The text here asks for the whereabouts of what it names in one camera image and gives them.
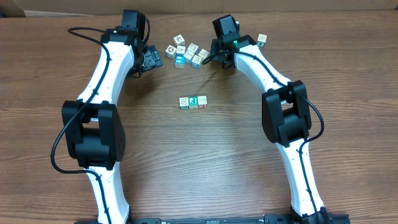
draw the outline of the brown wooden surface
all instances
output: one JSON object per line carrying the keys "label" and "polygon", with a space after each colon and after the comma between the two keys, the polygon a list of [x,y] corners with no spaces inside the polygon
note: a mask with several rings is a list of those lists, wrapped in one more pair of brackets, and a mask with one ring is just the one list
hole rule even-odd
{"label": "brown wooden surface", "polygon": [[[261,94],[237,70],[210,63],[179,69],[164,56],[182,34],[209,50],[221,14],[150,16],[162,68],[124,84],[118,110],[127,137],[121,166],[135,217],[239,217],[287,213],[282,159],[261,127]],[[397,223],[398,13],[234,14],[241,33],[267,34],[266,58],[301,79],[326,122],[310,146],[318,190],[330,212],[353,223]],[[98,45],[69,27],[114,27],[120,16],[0,19],[0,223],[73,223],[97,216],[85,175],[50,163],[61,106],[84,90]],[[97,33],[87,33],[99,38]],[[205,110],[178,98],[207,95]],[[313,114],[312,134],[318,131]],[[76,169],[65,141],[57,162]]]}

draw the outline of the cube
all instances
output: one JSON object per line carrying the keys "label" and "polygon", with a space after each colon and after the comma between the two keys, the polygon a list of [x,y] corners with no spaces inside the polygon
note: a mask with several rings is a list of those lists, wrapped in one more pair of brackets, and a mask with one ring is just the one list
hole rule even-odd
{"label": "cube", "polygon": [[185,62],[187,62],[188,64],[191,64],[191,60],[192,60],[193,56],[195,56],[195,54],[192,51],[187,50],[187,52],[184,54]]}
{"label": "cube", "polygon": [[183,56],[185,54],[185,47],[184,46],[177,46],[177,55]]}
{"label": "cube", "polygon": [[203,58],[201,57],[201,56],[197,56],[197,55],[195,55],[195,56],[193,56],[193,59],[192,59],[192,66],[193,67],[195,67],[195,68],[200,68],[200,64],[201,64],[201,61],[203,60]]}
{"label": "cube", "polygon": [[188,50],[192,51],[194,54],[199,52],[199,47],[195,44],[190,44]]}
{"label": "cube", "polygon": [[177,54],[177,49],[171,45],[169,45],[166,49],[166,56],[168,56],[171,59],[174,59],[174,57]]}
{"label": "cube", "polygon": [[207,56],[209,56],[209,54],[210,53],[207,50],[201,49],[198,55],[201,56],[203,59],[205,59],[207,58]]}
{"label": "cube", "polygon": [[174,44],[176,46],[185,46],[185,40],[184,38],[180,35],[174,37]]}
{"label": "cube", "polygon": [[264,47],[266,44],[267,36],[264,34],[259,34],[259,38],[257,38],[257,45],[259,47]]}
{"label": "cube", "polygon": [[189,108],[198,109],[198,98],[196,96],[191,96],[189,98]]}
{"label": "cube", "polygon": [[180,98],[180,109],[181,110],[189,109],[189,98],[188,97],[181,97]]}
{"label": "cube", "polygon": [[175,56],[175,66],[177,68],[184,68],[185,60],[183,56]]}
{"label": "cube", "polygon": [[198,96],[198,108],[199,109],[207,108],[207,97],[206,96]]}

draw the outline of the cable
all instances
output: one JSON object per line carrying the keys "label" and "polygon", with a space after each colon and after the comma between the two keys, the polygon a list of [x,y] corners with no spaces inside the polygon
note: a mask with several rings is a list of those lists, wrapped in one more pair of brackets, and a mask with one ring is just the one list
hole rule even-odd
{"label": "cable", "polygon": [[148,24],[148,32],[147,32],[147,36],[146,36],[145,39],[142,41],[143,45],[146,45],[146,43],[148,42],[149,33],[150,33],[149,19],[148,19],[148,18],[145,18],[145,21],[147,21],[147,24]]}
{"label": "cable", "polygon": [[60,142],[60,140],[61,140],[63,134],[65,134],[65,131],[67,130],[67,128],[69,127],[69,125],[71,124],[71,122],[72,122],[74,119],[77,119],[77,118],[78,118],[78,116],[81,114],[81,112],[85,109],[85,107],[86,107],[88,104],[90,104],[90,102],[92,101],[92,99],[94,98],[94,96],[97,94],[98,89],[100,88],[101,83],[102,83],[102,81],[103,81],[104,78],[105,78],[106,72],[108,71],[109,62],[110,62],[110,60],[111,60],[111,57],[110,57],[110,55],[109,55],[109,51],[108,51],[108,49],[105,47],[105,45],[104,45],[103,43],[101,43],[100,41],[98,41],[98,40],[96,40],[96,39],[93,39],[93,38],[91,38],[91,37],[87,37],[87,36],[85,36],[85,35],[81,35],[81,34],[78,34],[78,33],[76,33],[76,32],[73,32],[73,30],[93,30],[93,31],[104,32],[104,33],[105,33],[105,31],[99,30],[99,29],[95,29],[95,28],[90,28],[90,27],[74,27],[74,28],[68,29],[68,32],[69,32],[69,33],[71,33],[71,34],[73,34],[73,35],[76,35],[76,36],[78,36],[78,37],[81,37],[81,38],[84,38],[84,39],[93,41],[94,43],[97,43],[97,44],[99,44],[102,48],[104,48],[104,50],[105,50],[105,52],[106,52],[106,65],[105,65],[105,68],[104,68],[104,72],[102,73],[102,76],[101,76],[101,78],[99,79],[97,85],[95,86],[95,88],[94,88],[93,93],[91,94],[91,96],[87,99],[87,101],[83,104],[83,106],[81,106],[81,107],[79,108],[79,110],[72,116],[72,118],[71,118],[71,119],[68,121],[68,123],[62,128],[62,130],[61,130],[60,133],[58,134],[57,138],[55,139],[54,144],[53,144],[52,149],[51,149],[51,156],[50,156],[50,158],[51,158],[51,164],[52,164],[52,166],[54,167],[55,170],[57,170],[58,172],[63,173],[63,174],[92,174],[92,175],[94,175],[94,176],[96,177],[96,180],[98,181],[99,189],[101,190],[101,198],[102,198],[102,202],[103,202],[104,209],[105,209],[104,212],[105,212],[105,214],[106,214],[106,216],[107,216],[107,218],[108,218],[108,223],[111,224],[111,216],[110,216],[110,214],[109,214],[108,207],[106,206],[105,192],[104,192],[104,187],[103,187],[103,184],[102,184],[102,181],[101,181],[101,176],[99,176],[96,172],[94,172],[94,171],[92,171],[92,170],[63,170],[63,169],[59,168],[59,166],[55,163],[55,150],[57,149],[58,143]]}
{"label": "cable", "polygon": [[[274,80],[274,82],[278,83],[280,86],[283,86],[283,87],[286,87],[286,86],[287,86],[287,85],[283,84],[281,81],[279,81],[279,80],[275,77],[275,75],[272,74],[272,72],[269,70],[268,66],[267,66],[262,60],[260,60],[257,56],[252,55],[252,54],[249,54],[249,53],[246,53],[246,52],[236,52],[236,54],[245,55],[245,56],[248,56],[248,57],[253,58],[254,60],[257,60],[257,61],[267,70],[267,72],[269,73],[269,75],[271,76],[271,78]],[[216,56],[216,55],[210,55],[208,58],[211,57],[211,59],[213,59],[215,56]],[[314,209],[314,212],[315,212],[315,216],[316,216],[316,218],[317,218],[317,223],[318,223],[318,221],[319,221],[319,216],[318,216],[318,212],[317,212],[317,206],[315,205],[315,201],[314,201],[313,196],[312,196],[312,191],[311,191],[311,189],[310,189],[310,184],[308,183],[307,173],[306,173],[305,167],[304,167],[304,161],[303,161],[303,156],[302,156],[303,151],[302,151],[302,150],[303,150],[303,146],[304,146],[306,143],[311,142],[311,141],[313,141],[313,140],[316,140],[317,138],[319,138],[319,137],[323,134],[323,131],[325,130],[325,122],[323,121],[323,118],[322,118],[321,113],[320,113],[319,110],[315,107],[315,105],[314,105],[313,103],[311,103],[311,101],[309,101],[308,99],[306,99],[306,98],[300,96],[299,94],[297,94],[297,96],[299,96],[301,99],[303,99],[303,100],[314,110],[314,112],[317,114],[317,116],[318,116],[318,118],[319,118],[319,121],[320,121],[320,123],[321,123],[321,129],[320,129],[319,133],[318,133],[316,136],[314,136],[314,137],[312,137],[312,138],[310,138],[310,139],[304,139],[304,142],[300,145],[299,150],[297,150],[297,152],[298,152],[298,154],[299,154],[299,157],[300,157],[301,167],[302,167],[302,170],[303,170],[303,176],[304,176],[304,180],[305,180],[305,185],[307,186],[307,192],[308,192],[308,194],[310,195],[311,202],[312,202],[312,206],[313,206],[313,209]]]}

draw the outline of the wooden tabletop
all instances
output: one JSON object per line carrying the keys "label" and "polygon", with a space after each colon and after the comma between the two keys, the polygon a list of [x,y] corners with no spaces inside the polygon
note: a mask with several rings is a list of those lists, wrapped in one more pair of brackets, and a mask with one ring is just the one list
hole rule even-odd
{"label": "wooden tabletop", "polygon": [[[164,65],[124,83],[118,110],[127,147],[124,194],[134,217],[200,218],[288,213],[278,150],[261,126],[261,94],[236,69],[175,68],[164,50],[182,34],[210,50],[221,14],[151,15],[150,44]],[[268,36],[264,56],[302,80],[326,130],[310,145],[329,212],[352,223],[397,223],[398,12],[234,14],[241,34]],[[85,89],[100,47],[70,27],[113,28],[121,16],[0,19],[0,223],[73,223],[97,217],[86,175],[53,169],[61,106]],[[83,32],[99,39],[96,32]],[[178,98],[206,95],[205,110]],[[313,128],[319,124],[312,113]],[[63,139],[57,163],[79,169]]]}

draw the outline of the black cable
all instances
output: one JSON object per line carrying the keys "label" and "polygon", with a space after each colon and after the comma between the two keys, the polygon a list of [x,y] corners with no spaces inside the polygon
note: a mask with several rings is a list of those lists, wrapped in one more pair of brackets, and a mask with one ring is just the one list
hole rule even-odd
{"label": "black cable", "polygon": [[[274,74],[272,74],[272,72],[269,70],[268,66],[267,66],[262,60],[260,60],[257,56],[252,55],[252,54],[249,54],[249,53],[246,53],[246,52],[236,52],[236,54],[245,55],[245,56],[248,56],[248,57],[253,58],[254,60],[257,60],[257,61],[267,70],[267,72],[269,73],[269,75],[271,76],[271,78],[274,80],[274,82],[278,83],[280,86],[286,86],[285,84],[283,84],[282,82],[280,82],[280,81],[275,77]],[[313,141],[313,140],[316,140],[317,138],[319,138],[319,137],[322,135],[323,131],[325,130],[325,123],[324,123],[324,121],[323,121],[323,118],[322,118],[321,113],[320,113],[319,110],[315,107],[315,105],[314,105],[313,103],[311,103],[311,101],[309,101],[308,99],[306,99],[306,98],[304,98],[304,97],[302,97],[302,96],[300,96],[300,95],[298,95],[298,94],[297,94],[297,96],[299,96],[301,99],[303,99],[303,100],[314,110],[314,112],[317,114],[317,116],[318,116],[318,118],[319,118],[319,121],[320,121],[320,123],[321,123],[321,129],[320,129],[319,133],[318,133],[316,136],[314,136],[314,137],[312,137],[312,138],[310,138],[310,139],[304,139],[304,142],[300,145],[299,150],[297,151],[298,154],[299,154],[299,157],[300,157],[301,167],[302,167],[302,169],[303,169],[303,176],[304,176],[305,184],[306,184],[306,186],[307,186],[307,192],[308,192],[308,194],[310,195],[311,202],[312,202],[312,206],[313,206],[313,209],[314,209],[314,212],[315,212],[315,216],[317,217],[317,223],[318,223],[318,221],[319,221],[319,216],[318,216],[318,212],[317,212],[317,206],[315,205],[315,201],[314,201],[313,196],[312,196],[312,191],[311,191],[311,189],[310,189],[310,184],[308,183],[307,173],[305,172],[304,161],[303,161],[303,156],[302,156],[303,151],[302,151],[302,150],[303,150],[303,146],[304,146],[306,143],[311,142],[311,141]]]}
{"label": "black cable", "polygon": [[145,18],[145,21],[147,21],[147,24],[148,24],[148,32],[147,32],[147,36],[146,36],[145,39],[142,41],[143,45],[146,45],[146,43],[148,42],[149,33],[150,33],[149,19],[148,19],[148,18]]}
{"label": "black cable", "polygon": [[105,192],[104,192],[104,187],[103,187],[103,184],[102,184],[102,181],[101,181],[101,176],[99,176],[96,172],[94,172],[94,171],[92,171],[92,170],[63,170],[63,169],[59,168],[59,166],[55,163],[55,150],[57,149],[58,143],[60,142],[60,140],[61,140],[63,134],[65,133],[65,131],[67,130],[67,128],[69,127],[69,125],[71,124],[71,122],[72,122],[74,119],[78,119],[78,116],[82,113],[82,111],[85,109],[85,107],[86,107],[88,104],[90,104],[90,102],[92,101],[92,99],[94,98],[94,96],[97,94],[98,89],[100,88],[101,83],[102,83],[102,81],[103,81],[104,78],[105,78],[106,72],[108,71],[109,62],[110,62],[110,60],[111,60],[109,51],[108,51],[108,49],[105,47],[105,45],[104,45],[103,43],[101,43],[100,41],[98,41],[98,40],[96,40],[96,39],[93,39],[93,38],[91,38],[91,37],[87,37],[87,36],[85,36],[85,35],[81,35],[81,34],[78,34],[78,33],[76,33],[76,32],[73,32],[73,30],[93,30],[93,31],[104,32],[104,33],[105,33],[105,31],[99,30],[99,29],[95,29],[95,28],[90,28],[90,27],[74,27],[74,28],[68,29],[68,32],[69,32],[69,33],[71,33],[71,34],[73,34],[73,35],[76,35],[76,36],[78,36],[78,37],[81,37],[81,38],[84,38],[84,39],[93,41],[93,42],[99,44],[102,48],[104,48],[104,50],[105,50],[105,52],[106,52],[106,65],[105,65],[104,72],[102,73],[101,78],[99,79],[97,85],[96,85],[95,88],[93,89],[93,93],[91,94],[91,96],[87,99],[87,101],[83,104],[83,106],[81,106],[81,107],[79,108],[79,110],[72,116],[72,118],[71,118],[71,119],[68,121],[68,123],[62,128],[62,130],[61,130],[60,133],[58,134],[57,138],[55,139],[55,142],[54,142],[54,144],[53,144],[53,146],[52,146],[52,149],[51,149],[51,156],[50,156],[50,157],[51,157],[51,164],[52,164],[52,166],[54,167],[55,170],[57,170],[58,172],[63,173],[63,174],[92,174],[92,175],[94,175],[94,176],[96,177],[96,180],[98,181],[99,189],[101,190],[101,198],[102,198],[102,202],[103,202],[104,209],[105,209],[104,212],[105,212],[105,214],[106,214],[106,216],[107,216],[107,218],[108,218],[108,223],[111,224],[111,216],[110,216],[110,214],[109,214],[108,207],[106,206]]}

